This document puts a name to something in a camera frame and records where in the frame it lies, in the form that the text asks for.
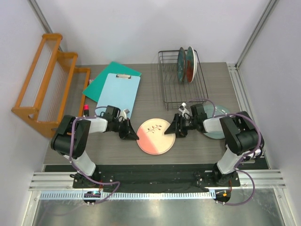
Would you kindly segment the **pink cream plate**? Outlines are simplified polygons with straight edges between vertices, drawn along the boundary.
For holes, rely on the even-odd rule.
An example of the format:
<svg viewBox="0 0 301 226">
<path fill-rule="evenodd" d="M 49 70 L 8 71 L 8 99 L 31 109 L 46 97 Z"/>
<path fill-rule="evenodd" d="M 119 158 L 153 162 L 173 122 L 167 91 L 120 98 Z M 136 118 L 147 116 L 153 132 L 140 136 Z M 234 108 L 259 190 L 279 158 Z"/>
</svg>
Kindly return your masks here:
<svg viewBox="0 0 301 226">
<path fill-rule="evenodd" d="M 175 143 L 175 134 L 165 134 L 170 123 L 164 119 L 153 118 L 145 121 L 137 130 L 137 144 L 150 155 L 161 155 L 168 152 Z"/>
</svg>

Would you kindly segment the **light blue plate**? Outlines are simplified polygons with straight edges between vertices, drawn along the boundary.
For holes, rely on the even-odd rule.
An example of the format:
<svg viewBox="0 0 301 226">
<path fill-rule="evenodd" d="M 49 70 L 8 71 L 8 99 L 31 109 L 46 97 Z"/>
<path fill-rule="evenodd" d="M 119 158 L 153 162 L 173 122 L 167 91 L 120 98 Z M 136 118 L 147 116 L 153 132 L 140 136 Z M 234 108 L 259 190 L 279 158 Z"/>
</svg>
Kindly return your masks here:
<svg viewBox="0 0 301 226">
<path fill-rule="evenodd" d="M 224 139 L 224 132 L 222 130 L 222 126 L 220 124 L 219 117 L 212 118 L 213 111 L 215 116 L 221 115 L 224 116 L 225 114 L 229 114 L 230 111 L 222 106 L 216 105 L 213 107 L 212 105 L 204 105 L 205 113 L 208 116 L 208 119 L 204 121 L 205 128 L 201 131 L 205 136 L 213 139 Z"/>
</svg>

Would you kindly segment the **dark blue glazed plate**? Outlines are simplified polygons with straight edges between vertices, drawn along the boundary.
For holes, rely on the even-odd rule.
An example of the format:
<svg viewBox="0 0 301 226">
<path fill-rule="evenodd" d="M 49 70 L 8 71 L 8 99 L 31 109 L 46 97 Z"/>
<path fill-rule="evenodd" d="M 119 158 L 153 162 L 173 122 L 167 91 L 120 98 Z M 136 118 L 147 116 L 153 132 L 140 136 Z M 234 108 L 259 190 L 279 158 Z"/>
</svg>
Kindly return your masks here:
<svg viewBox="0 0 301 226">
<path fill-rule="evenodd" d="M 186 52 L 183 47 L 180 47 L 177 58 L 177 78 L 181 83 L 184 81 L 186 73 Z"/>
</svg>

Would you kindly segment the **red teal floral plate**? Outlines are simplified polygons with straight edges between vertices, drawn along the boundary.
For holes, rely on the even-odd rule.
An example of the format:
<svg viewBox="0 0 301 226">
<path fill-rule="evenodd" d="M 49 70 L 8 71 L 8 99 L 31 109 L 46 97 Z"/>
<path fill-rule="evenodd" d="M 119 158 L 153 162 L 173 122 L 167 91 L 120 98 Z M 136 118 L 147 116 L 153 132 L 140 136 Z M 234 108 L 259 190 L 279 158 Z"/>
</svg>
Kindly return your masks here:
<svg viewBox="0 0 301 226">
<path fill-rule="evenodd" d="M 186 53 L 186 78 L 188 83 L 192 83 L 197 72 L 196 54 L 192 46 L 189 46 Z"/>
</svg>

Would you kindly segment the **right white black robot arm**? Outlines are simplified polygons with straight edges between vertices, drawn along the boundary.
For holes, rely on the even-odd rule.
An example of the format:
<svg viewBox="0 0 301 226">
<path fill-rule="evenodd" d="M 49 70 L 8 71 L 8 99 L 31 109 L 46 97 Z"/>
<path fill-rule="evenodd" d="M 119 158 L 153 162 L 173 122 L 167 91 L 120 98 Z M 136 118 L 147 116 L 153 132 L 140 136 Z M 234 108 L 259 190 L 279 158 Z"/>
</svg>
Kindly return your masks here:
<svg viewBox="0 0 301 226">
<path fill-rule="evenodd" d="M 164 134 L 175 134 L 177 138 L 181 138 L 186 137 L 189 130 L 203 134 L 223 133 L 226 151 L 213 166 L 214 185 L 226 186 L 241 162 L 257 159 L 262 155 L 264 139 L 246 111 L 208 117 L 202 104 L 192 105 L 190 109 L 188 111 L 183 103 L 179 107 L 180 113 L 174 115 Z"/>
</svg>

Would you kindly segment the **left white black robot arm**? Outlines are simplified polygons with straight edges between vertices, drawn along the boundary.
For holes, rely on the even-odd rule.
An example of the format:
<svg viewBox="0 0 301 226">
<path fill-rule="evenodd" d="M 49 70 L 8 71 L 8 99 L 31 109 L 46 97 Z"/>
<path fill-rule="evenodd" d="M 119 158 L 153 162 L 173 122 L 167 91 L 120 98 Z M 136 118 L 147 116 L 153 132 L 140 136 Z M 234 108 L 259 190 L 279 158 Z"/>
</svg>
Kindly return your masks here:
<svg viewBox="0 0 301 226">
<path fill-rule="evenodd" d="M 104 109 L 104 112 L 91 117 L 65 115 L 50 142 L 51 149 L 68 159 L 77 171 L 76 175 L 91 188 L 98 185 L 116 186 L 119 182 L 101 181 L 97 165 L 86 152 L 88 136 L 93 133 L 117 132 L 122 140 L 139 140 L 127 117 L 127 109 L 121 111 L 111 105 Z"/>
</svg>

